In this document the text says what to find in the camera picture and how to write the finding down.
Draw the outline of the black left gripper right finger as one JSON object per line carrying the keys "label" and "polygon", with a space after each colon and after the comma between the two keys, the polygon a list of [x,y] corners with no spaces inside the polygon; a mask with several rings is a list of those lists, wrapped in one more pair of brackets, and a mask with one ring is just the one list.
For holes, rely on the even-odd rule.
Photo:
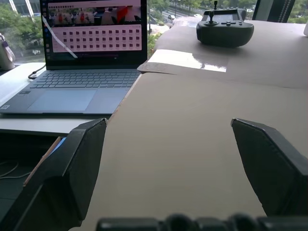
{"label": "black left gripper right finger", "polygon": [[277,129],[233,118],[246,176],[267,216],[308,216],[308,158]]}

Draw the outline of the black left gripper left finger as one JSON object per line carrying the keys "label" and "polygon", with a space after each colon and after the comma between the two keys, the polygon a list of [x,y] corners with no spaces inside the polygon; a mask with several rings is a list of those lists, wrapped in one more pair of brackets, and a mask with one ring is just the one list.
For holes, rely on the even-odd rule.
{"label": "black left gripper left finger", "polygon": [[85,219],[105,118],[65,136],[0,133],[0,231],[69,231]]}

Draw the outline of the brown cardboard sheet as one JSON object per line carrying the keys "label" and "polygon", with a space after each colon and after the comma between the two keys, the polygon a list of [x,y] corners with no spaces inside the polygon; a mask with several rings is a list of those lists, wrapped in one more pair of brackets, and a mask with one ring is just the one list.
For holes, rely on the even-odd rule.
{"label": "brown cardboard sheet", "polygon": [[227,69],[175,66],[139,77],[108,121],[87,216],[70,231],[93,231],[102,217],[264,215],[231,120],[273,127],[308,157],[308,37],[303,24],[254,26],[238,50],[177,42],[180,33],[195,35],[190,27],[161,36],[159,49],[204,51]]}

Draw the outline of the grey open laptop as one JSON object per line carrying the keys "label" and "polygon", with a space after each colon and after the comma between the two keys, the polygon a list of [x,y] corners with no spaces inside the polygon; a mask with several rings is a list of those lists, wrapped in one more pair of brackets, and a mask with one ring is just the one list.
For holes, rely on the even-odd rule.
{"label": "grey open laptop", "polygon": [[147,0],[40,0],[46,70],[29,84],[43,114],[110,115],[147,60]]}

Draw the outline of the black joystick remote controller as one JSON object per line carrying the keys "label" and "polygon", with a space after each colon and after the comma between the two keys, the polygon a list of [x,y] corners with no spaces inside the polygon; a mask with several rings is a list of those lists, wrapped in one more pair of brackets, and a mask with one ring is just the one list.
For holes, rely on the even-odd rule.
{"label": "black joystick remote controller", "polygon": [[246,23],[247,11],[242,8],[214,7],[204,12],[202,20],[196,26],[197,39],[204,45],[227,48],[241,47],[253,36],[254,25]]}

